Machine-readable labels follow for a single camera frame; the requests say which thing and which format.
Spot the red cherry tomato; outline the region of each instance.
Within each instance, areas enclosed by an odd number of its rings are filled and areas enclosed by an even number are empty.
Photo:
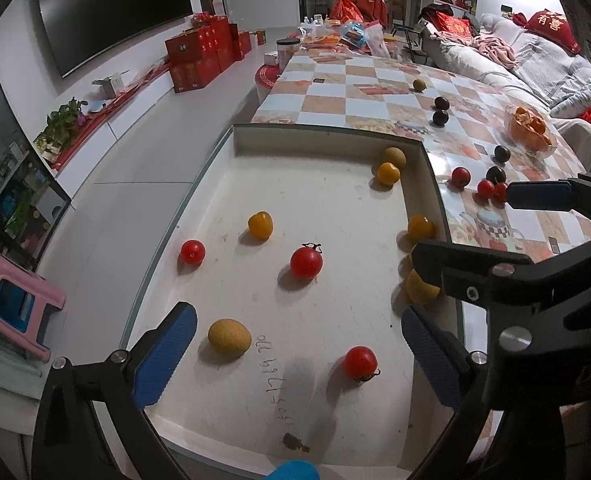
[[[182,260],[189,265],[199,265],[202,263],[202,260],[205,259],[205,251],[204,245],[197,240],[187,240],[182,244],[182,248],[180,250],[180,256]]]
[[[451,174],[451,183],[456,187],[465,187],[471,181],[471,173],[466,168],[460,166],[455,168]]]
[[[344,371],[354,381],[368,381],[377,370],[375,354],[366,346],[355,346],[344,356]]]
[[[478,183],[478,195],[480,195],[481,198],[488,200],[494,193],[495,186],[493,186],[492,181],[486,179],[480,180]]]
[[[301,280],[312,280],[322,269],[320,244],[303,244],[291,256],[291,272]]]
[[[500,182],[496,184],[495,192],[493,193],[493,198],[498,202],[502,202],[503,204],[507,203],[507,188],[509,184],[506,182]]]

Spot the television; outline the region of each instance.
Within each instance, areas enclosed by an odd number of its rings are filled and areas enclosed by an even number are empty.
[[[192,14],[190,0],[38,0],[62,77],[122,41]]]

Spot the white tray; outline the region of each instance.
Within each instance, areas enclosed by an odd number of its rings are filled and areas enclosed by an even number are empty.
[[[373,166],[399,146],[402,186],[383,189]],[[141,288],[130,348],[177,301],[198,311],[198,332],[160,401],[148,409],[174,449],[250,477],[284,460],[320,465],[322,478],[406,478],[443,429],[438,405],[400,329],[408,304],[407,218],[424,214],[446,239],[445,215],[421,143],[373,132],[316,126],[234,126],[181,204]],[[266,210],[274,232],[264,244],[246,232]],[[189,271],[183,241],[207,256]],[[303,243],[322,244],[323,267],[301,285],[288,271]],[[453,300],[430,307],[457,333]],[[227,362],[206,340],[231,317],[253,335]],[[381,375],[348,380],[338,362],[353,346],[371,348]],[[285,433],[310,452],[290,450]]]

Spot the tomato stem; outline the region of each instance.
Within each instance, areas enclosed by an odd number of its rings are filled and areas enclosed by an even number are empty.
[[[315,250],[315,252],[322,254],[322,249],[320,249],[322,247],[322,244],[313,244],[313,243],[308,243],[308,244],[302,244],[303,247],[309,247],[313,250]]]
[[[371,375],[367,375],[367,376],[361,377],[359,379],[354,379],[354,381],[356,383],[366,383],[367,381],[370,381],[371,379],[373,379],[375,376],[380,375],[380,373],[381,373],[380,368],[378,368]]]

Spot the checkered tablecloth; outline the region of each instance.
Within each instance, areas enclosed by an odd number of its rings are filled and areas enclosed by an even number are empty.
[[[427,89],[413,90],[415,79]],[[449,99],[450,120],[432,123],[434,99]],[[296,54],[258,109],[254,123],[321,124],[421,140],[429,153],[454,242],[515,251],[535,262],[591,239],[591,222],[574,212],[514,210],[477,199],[477,183],[495,164],[493,150],[507,144],[505,108],[518,100],[483,83],[437,68],[330,50]],[[582,164],[551,125],[558,147],[544,160],[512,148],[507,181],[576,176]],[[471,183],[452,189],[453,168]]]

